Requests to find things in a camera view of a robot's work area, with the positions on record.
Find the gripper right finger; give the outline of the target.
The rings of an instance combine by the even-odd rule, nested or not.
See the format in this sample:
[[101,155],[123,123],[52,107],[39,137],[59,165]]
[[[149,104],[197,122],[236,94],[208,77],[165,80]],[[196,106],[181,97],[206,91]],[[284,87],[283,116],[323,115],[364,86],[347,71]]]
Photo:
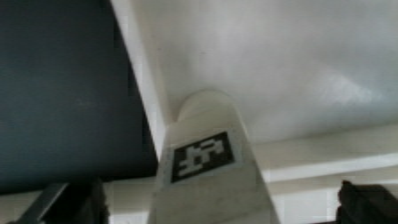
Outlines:
[[398,198],[379,184],[341,182],[338,224],[398,224]]

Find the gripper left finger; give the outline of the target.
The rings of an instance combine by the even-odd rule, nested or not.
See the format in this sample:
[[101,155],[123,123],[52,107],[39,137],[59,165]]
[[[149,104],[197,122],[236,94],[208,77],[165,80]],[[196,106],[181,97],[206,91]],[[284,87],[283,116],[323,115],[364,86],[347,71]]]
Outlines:
[[103,183],[52,184],[14,224],[108,224]]

